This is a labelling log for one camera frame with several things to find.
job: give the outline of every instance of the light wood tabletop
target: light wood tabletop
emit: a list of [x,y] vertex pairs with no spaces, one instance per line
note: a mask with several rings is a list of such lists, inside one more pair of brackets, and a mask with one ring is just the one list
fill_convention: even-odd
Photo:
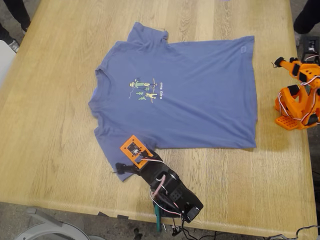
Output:
[[257,147],[157,150],[204,205],[187,226],[292,238],[316,224],[307,132],[274,123],[296,83],[271,64],[297,55],[289,0],[42,0],[0,89],[0,201],[156,221],[142,178],[112,173],[88,106],[96,67],[136,21],[170,43],[255,37]]

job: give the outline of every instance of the orange plastic frame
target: orange plastic frame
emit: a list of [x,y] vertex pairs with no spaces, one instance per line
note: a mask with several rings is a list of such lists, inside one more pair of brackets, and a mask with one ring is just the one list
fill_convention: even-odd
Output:
[[[297,75],[293,75],[293,70],[295,64],[300,65]],[[296,60],[293,62],[287,62],[282,60],[279,64],[289,71],[289,74],[296,79],[299,79],[300,73],[306,75],[306,83],[312,80],[315,76],[320,76],[320,66],[315,63],[301,63]],[[282,95],[281,102],[286,108],[286,111],[291,117],[285,116],[284,110],[281,111],[282,116],[278,117],[275,122],[284,127],[287,130],[292,129],[306,129],[316,126],[317,123],[307,125],[309,122],[310,115],[316,114],[319,120],[320,116],[320,96],[317,94],[317,89],[320,88],[320,79],[316,78],[310,84],[310,93],[308,95],[304,86],[298,86],[299,91],[296,95],[291,95],[288,87],[282,88],[280,93]],[[275,109],[280,110],[280,104],[278,97],[275,99]],[[296,120],[302,119],[306,114],[308,114],[303,121]]]
[[[128,147],[134,143],[137,145],[140,149],[138,154],[133,154],[130,150],[128,150]],[[140,153],[146,151],[149,157],[153,157],[153,154],[143,145],[141,141],[135,136],[132,135],[125,143],[120,147],[120,150],[131,160],[131,162],[134,163],[139,169],[141,169],[148,161],[142,159],[140,162],[136,162],[137,158],[140,155]]]

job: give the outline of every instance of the floor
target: floor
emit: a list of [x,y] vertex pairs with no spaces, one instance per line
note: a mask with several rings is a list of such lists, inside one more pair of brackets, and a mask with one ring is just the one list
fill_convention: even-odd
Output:
[[[23,0],[27,11],[32,17],[35,13],[40,0]],[[307,0],[290,0],[293,20],[298,16]],[[20,25],[15,21],[3,1],[0,1],[0,22],[10,32],[10,35],[21,42],[23,34]],[[311,35],[320,36],[320,24],[316,25]],[[320,127],[310,128],[308,130],[309,147],[311,164],[313,170],[314,181],[320,182]],[[24,213],[25,206],[1,203],[0,202],[0,240],[14,239],[19,233],[33,226],[37,221]],[[87,214],[79,214],[72,212],[56,211],[51,209],[43,209],[44,212],[55,217],[59,221],[71,223],[88,235],[97,235],[107,240],[122,240],[133,239],[134,229],[139,228],[143,234],[142,239],[148,240],[169,240],[185,239],[184,235],[180,233],[176,237],[171,236],[170,226],[166,226],[168,233],[164,231],[156,232],[156,225],[154,223],[147,223],[134,220],[110,218],[106,216],[95,216]],[[191,234],[196,238],[204,235],[214,235],[214,231],[207,231],[201,229],[189,229]],[[231,233],[217,233],[217,240],[262,240],[259,236],[248,236]]]

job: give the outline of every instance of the person's leg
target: person's leg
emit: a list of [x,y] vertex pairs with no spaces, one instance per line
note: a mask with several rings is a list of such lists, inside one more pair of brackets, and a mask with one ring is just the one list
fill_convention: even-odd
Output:
[[17,40],[9,35],[9,32],[0,24],[0,40],[4,41],[15,52],[19,50],[19,43]]
[[293,28],[298,34],[307,34],[320,23],[320,0],[308,0],[302,12],[295,19]]
[[23,0],[3,0],[12,16],[21,24],[26,31],[30,25],[30,17],[27,13]]
[[14,39],[9,35],[9,32],[0,23],[0,40],[4,41],[6,44],[11,44]]

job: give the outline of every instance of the blue t-shirt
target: blue t-shirt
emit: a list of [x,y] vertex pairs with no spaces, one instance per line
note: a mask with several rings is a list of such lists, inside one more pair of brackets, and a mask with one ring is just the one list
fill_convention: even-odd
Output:
[[120,150],[131,135],[152,150],[256,147],[254,37],[171,44],[167,38],[167,31],[136,22],[95,71],[89,106],[113,169],[133,164]]

